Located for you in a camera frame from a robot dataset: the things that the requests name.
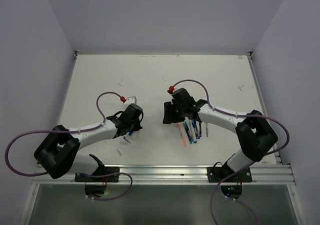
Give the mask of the orange gel pen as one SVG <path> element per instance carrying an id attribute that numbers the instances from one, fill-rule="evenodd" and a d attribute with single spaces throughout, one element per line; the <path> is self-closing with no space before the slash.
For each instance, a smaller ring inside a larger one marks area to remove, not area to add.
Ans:
<path id="1" fill-rule="evenodd" d="M 184 147 L 187 147 L 187 143 L 186 143 L 186 140 L 184 138 L 183 131 L 181 129 L 181 125 L 179 123 L 177 123 L 177 128 L 178 128 L 178 131 L 179 131 L 179 134 L 180 134 L 180 137 L 181 137 L 181 140 L 183 142 Z"/>

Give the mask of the teal dark gel pen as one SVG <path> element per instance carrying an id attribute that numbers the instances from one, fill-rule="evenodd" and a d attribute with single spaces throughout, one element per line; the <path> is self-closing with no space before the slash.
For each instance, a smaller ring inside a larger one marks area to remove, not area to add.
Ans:
<path id="1" fill-rule="evenodd" d="M 189 126 L 188 126 L 188 123 L 186 121 L 183 122 L 183 127 L 184 127 L 184 130 L 187 134 L 187 137 L 188 137 L 188 140 L 189 140 L 189 143 L 192 144 L 193 143 L 193 137 L 192 137 L 192 133 L 189 129 Z"/>

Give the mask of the blue clear gel pen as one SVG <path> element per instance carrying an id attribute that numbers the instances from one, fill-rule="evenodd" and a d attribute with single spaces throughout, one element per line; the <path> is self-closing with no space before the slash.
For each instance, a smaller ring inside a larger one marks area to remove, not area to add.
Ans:
<path id="1" fill-rule="evenodd" d="M 199 130 L 198 130 L 198 127 L 197 127 L 197 121 L 196 120 L 194 120 L 194 121 L 196 123 L 196 128 L 197 128 L 197 133 L 198 133 L 198 138 L 197 139 L 199 139 L 200 137 L 199 137 Z"/>

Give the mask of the blue cap marker pen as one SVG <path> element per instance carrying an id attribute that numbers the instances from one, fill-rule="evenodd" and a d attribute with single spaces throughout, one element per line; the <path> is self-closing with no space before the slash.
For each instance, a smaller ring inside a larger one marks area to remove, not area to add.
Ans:
<path id="1" fill-rule="evenodd" d="M 198 138 L 197 125 L 194 120 L 190 120 L 190 122 L 194 131 L 195 138 L 197 139 Z"/>

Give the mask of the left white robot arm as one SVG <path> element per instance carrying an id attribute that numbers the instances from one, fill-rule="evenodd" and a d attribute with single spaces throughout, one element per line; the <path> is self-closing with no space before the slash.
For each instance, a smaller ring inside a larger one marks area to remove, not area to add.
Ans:
<path id="1" fill-rule="evenodd" d="M 99 181 L 107 175 L 107 168 L 96 155 L 81 155 L 79 150 L 104 140 L 113 140 L 129 132 L 142 129 L 140 117 L 143 109 L 131 103 L 124 111 L 108 116 L 99 128 L 76 132 L 74 134 L 63 125 L 57 125 L 50 131 L 34 152 L 34 158 L 53 178 L 67 173 L 75 173 Z"/>

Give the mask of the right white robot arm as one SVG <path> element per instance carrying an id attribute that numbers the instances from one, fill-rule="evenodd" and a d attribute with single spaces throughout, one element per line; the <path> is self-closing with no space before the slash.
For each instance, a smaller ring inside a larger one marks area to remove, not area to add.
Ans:
<path id="1" fill-rule="evenodd" d="M 258 111 L 235 114 L 210 107 L 203 99 L 195 101 L 185 88 L 167 91 L 172 100 L 164 103 L 163 124 L 176 124 L 186 118 L 198 123 L 213 124 L 236 134 L 240 149 L 222 165 L 227 181 L 235 181 L 244 166 L 259 162 L 278 141 L 278 136 Z"/>

